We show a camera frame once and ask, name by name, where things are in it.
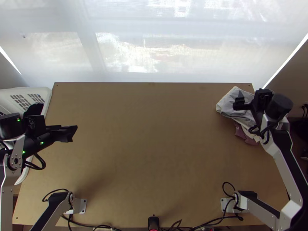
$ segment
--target brown table surface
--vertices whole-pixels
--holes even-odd
[[[73,143],[40,152],[47,167],[29,171],[13,222],[34,224],[48,205],[41,199],[58,188],[88,199],[74,220],[119,228],[146,227],[153,214],[162,227],[220,217],[224,181],[281,209],[288,199],[272,157],[236,137],[233,121],[215,111],[235,85],[253,91],[251,84],[55,83],[46,124],[78,130]],[[220,225],[261,224],[243,217]]]

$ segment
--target white plastic basket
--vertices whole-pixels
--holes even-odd
[[[32,104],[44,104],[41,115],[46,116],[52,91],[48,87],[17,87],[0,90],[0,116],[18,112],[21,117]],[[27,176],[29,168],[22,171],[16,181],[20,184]]]

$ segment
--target black cable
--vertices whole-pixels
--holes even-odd
[[[25,166],[34,170],[43,170],[46,168],[46,162],[41,158],[37,153],[34,154],[34,156],[40,161],[41,167],[37,166],[36,164],[33,164],[32,162],[25,161]]]
[[[301,106],[301,109],[303,110],[303,116],[302,116],[302,118],[304,118],[304,116],[305,116],[305,106]]]
[[[257,124],[256,124],[255,126],[250,127],[250,128],[248,129],[248,132],[249,132],[250,134],[257,134],[259,130],[253,131],[253,130],[255,130],[257,127],[258,127]]]
[[[70,227],[70,220],[72,218],[73,214],[69,214],[69,219],[67,221],[67,227],[69,228],[70,231],[72,231],[72,228]]]
[[[235,188],[234,188],[234,186],[233,186],[230,182],[225,181],[225,182],[223,182],[223,186],[222,186],[222,187],[223,187],[223,192],[224,192],[227,196],[229,196],[229,197],[231,197],[231,198],[235,199],[235,197],[234,197],[234,196],[229,195],[229,194],[225,191],[225,189],[224,189],[225,184],[230,185],[230,186],[233,188],[233,190],[234,190],[234,191],[236,191],[236,190],[235,190]]]
[[[223,182],[223,185],[222,185],[223,192],[224,192],[227,196],[229,196],[229,197],[232,198],[232,199],[230,199],[230,200],[228,201],[228,203],[226,204],[226,207],[225,207],[225,209],[224,209],[223,216],[222,216],[221,218],[216,218],[216,219],[210,220],[210,221],[208,221],[208,222],[206,222],[206,223],[203,223],[203,224],[201,224],[201,225],[199,225],[199,226],[196,226],[196,227],[194,227],[194,228],[191,228],[189,231],[195,231],[196,229],[199,229],[199,228],[204,227],[204,226],[214,226],[214,225],[218,225],[218,224],[220,224],[220,223],[223,221],[223,219],[238,218],[240,221],[243,221],[243,220],[244,220],[244,218],[241,217],[241,216],[239,216],[237,213],[235,213],[235,216],[227,216],[227,217],[225,216],[225,215],[226,215],[226,211],[227,211],[227,207],[228,207],[229,203],[230,203],[231,201],[238,200],[238,197],[235,198],[234,196],[228,194],[228,193],[225,191],[225,189],[224,189],[225,184],[229,184],[229,185],[234,189],[234,191],[236,191],[235,188],[234,188],[234,186],[233,186],[230,182],[227,182],[227,181]]]
[[[171,227],[168,229],[168,231],[175,231],[179,226],[180,224],[182,223],[182,219],[181,220],[178,220],[176,222],[174,222]]]
[[[192,228],[191,231],[194,231],[194,230],[199,229],[199,228],[204,227],[204,226],[214,226],[214,225],[217,225],[217,224],[219,224],[220,222],[222,222],[223,219],[225,218],[228,205],[230,204],[231,201],[234,201],[234,200],[235,200],[235,199],[231,199],[231,200],[228,201],[228,203],[226,204],[226,207],[225,207],[225,209],[224,209],[224,214],[223,214],[223,216],[222,216],[221,218],[216,218],[216,219],[210,220],[210,221],[208,221],[208,222],[205,222],[205,223],[203,223],[203,224],[201,224],[201,225],[198,225],[198,226]]]
[[[46,202],[46,201],[48,201],[48,199],[46,199],[46,197],[47,197],[48,195],[52,194],[52,193],[57,192],[57,191],[65,191],[65,192],[68,192],[68,190],[67,190],[67,189],[56,189],[56,190],[53,190],[53,191],[51,191],[51,192],[47,193],[47,194],[43,197],[42,202]]]
[[[308,104],[304,104],[304,106],[306,108],[306,116],[305,117],[307,117],[307,115],[308,115]]]
[[[120,229],[118,228],[114,228],[114,227],[111,227],[109,225],[106,225],[106,224],[100,224],[100,225],[97,225],[97,226],[94,226],[94,225],[89,225],[89,224],[81,224],[81,223],[78,223],[76,221],[73,221],[72,217],[71,218],[67,218],[65,217],[64,215],[61,215],[61,217],[67,221],[69,221],[70,223],[73,223],[75,225],[78,225],[78,226],[81,226],[81,227],[86,227],[86,228],[94,228],[94,230],[98,229],[98,228],[103,228],[103,229],[114,229],[116,231],[121,231]]]
[[[266,136],[266,141],[263,143],[263,144],[268,144],[269,140],[270,140],[270,134],[269,132],[267,131],[267,136]]]

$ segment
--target fabric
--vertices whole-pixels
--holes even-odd
[[[245,143],[247,143],[247,144],[251,144],[251,145],[257,145],[258,144],[254,139],[250,138],[248,135],[245,134],[242,126],[239,123],[234,122],[234,125],[235,125],[235,135],[236,136],[244,139]]]
[[[256,124],[253,115],[250,110],[239,110],[235,111],[233,109],[233,103],[235,98],[238,97],[239,91],[242,92],[245,97],[245,103],[250,103],[253,100],[254,94],[247,91],[241,90],[238,87],[233,87],[221,100],[216,104],[216,111],[222,116],[231,118],[243,127],[243,132],[246,137],[254,139],[256,142],[259,141],[259,137],[250,134],[248,129]]]

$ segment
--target electrical wire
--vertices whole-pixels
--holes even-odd
[[[304,118],[304,116],[305,116],[305,106],[301,106],[301,109],[303,110],[303,116],[302,116],[302,118]]]
[[[198,225],[198,226],[196,226],[196,227],[193,227],[193,228],[189,228],[189,227],[182,227],[182,228],[188,228],[189,231],[195,231],[196,229],[199,229],[199,228],[202,228],[202,227],[218,225],[218,224],[220,224],[224,219],[229,219],[229,218],[237,218],[237,219],[239,219],[240,221],[243,221],[244,218],[241,217],[241,216],[239,216],[237,213],[235,213],[235,216],[226,216],[226,212],[227,212],[227,207],[228,207],[228,205],[229,205],[232,201],[236,201],[235,204],[238,203],[238,196],[235,197],[235,196],[230,195],[229,193],[226,192],[226,190],[225,190],[225,188],[224,188],[226,184],[230,185],[230,186],[232,187],[232,189],[233,189],[234,191],[236,191],[236,190],[235,190],[235,187],[234,187],[230,182],[227,182],[227,181],[223,182],[223,184],[222,184],[223,192],[224,192],[227,196],[231,197],[231,199],[227,202],[226,207],[225,207],[224,210],[223,210],[223,212],[224,212],[224,213],[223,213],[223,216],[220,217],[220,218],[216,218],[216,219],[210,220],[210,221],[208,221],[208,222],[205,222],[205,223],[203,223],[203,224],[201,224],[201,225]],[[162,229],[163,231],[175,231],[175,230],[184,231],[184,230],[182,230],[182,229],[179,227],[179,226],[181,225],[181,222],[182,222],[182,220],[176,221],[175,223],[172,224],[172,226],[171,226],[168,230],[167,230],[167,229],[164,229],[164,228],[161,228],[161,229]]]
[[[61,215],[61,217],[65,220],[67,220],[69,223],[72,223],[72,224],[75,224],[75,225],[78,225],[78,226],[81,226],[81,227],[86,227],[86,228],[94,228],[93,231],[95,231],[96,229],[98,228],[102,228],[102,229],[113,229],[115,231],[122,231],[118,228],[114,228],[114,227],[111,227],[109,225],[106,225],[106,224],[100,224],[100,225],[89,225],[89,224],[81,224],[79,222],[76,222],[76,221],[73,221],[73,216],[69,216],[68,218],[65,217],[64,215]]]
[[[47,193],[47,194],[43,197],[42,202],[48,201],[48,199],[46,199],[47,196],[50,195],[50,194],[52,194],[52,193],[58,192],[58,191],[69,192],[67,189],[64,189],[64,188],[53,190],[53,191]],[[95,230],[98,229],[98,228],[113,229],[114,231],[122,231],[122,230],[120,230],[120,229],[118,229],[118,228],[114,228],[114,227],[111,227],[111,226],[106,225],[106,224],[100,224],[100,225],[95,226],[95,225],[89,225],[89,224],[81,224],[81,223],[78,223],[78,222],[76,222],[76,221],[73,221],[73,214],[69,214],[69,217],[68,217],[68,218],[65,217],[64,215],[61,215],[61,217],[62,217],[63,219],[65,219],[65,220],[67,220],[67,226],[68,226],[68,228],[69,228],[70,231],[72,231],[72,228],[71,228],[71,226],[70,226],[70,223],[75,224],[75,225],[78,225],[78,226],[81,226],[81,227],[94,228],[93,231],[95,231]]]
[[[67,227],[69,228],[69,231],[72,231],[72,228],[70,227],[70,220],[72,219],[73,214],[69,214],[69,219],[67,221]]]
[[[307,117],[307,115],[308,115],[308,104],[304,104],[304,107],[306,108],[306,116],[305,117]]]
[[[257,133],[259,132],[259,130],[253,131],[253,130],[255,130],[257,127],[258,127],[257,124],[254,125],[254,126],[252,126],[252,127],[250,127],[250,128],[248,129],[248,132],[249,132],[250,134],[257,134]]]
[[[34,170],[43,170],[46,168],[46,162],[41,158],[37,153],[34,154],[34,156],[40,161],[41,167],[37,166],[36,164],[33,164],[32,162],[25,161],[25,167],[34,169]]]
[[[58,191],[65,191],[65,192],[68,192],[67,189],[56,189],[56,190],[53,190],[53,191],[47,193],[47,194],[43,197],[42,202],[48,201],[48,199],[46,199],[46,197],[47,197],[48,195],[50,195],[50,194],[52,194],[52,193],[55,193],[55,192],[58,192]]]
[[[225,181],[225,182],[223,182],[223,185],[222,185],[223,192],[224,192],[227,196],[229,196],[229,197],[235,199],[234,196],[228,194],[228,193],[225,191],[224,186],[225,186],[226,184],[230,185],[230,186],[233,188],[233,190],[236,191],[235,188],[234,188],[234,186],[233,186],[230,182]]]

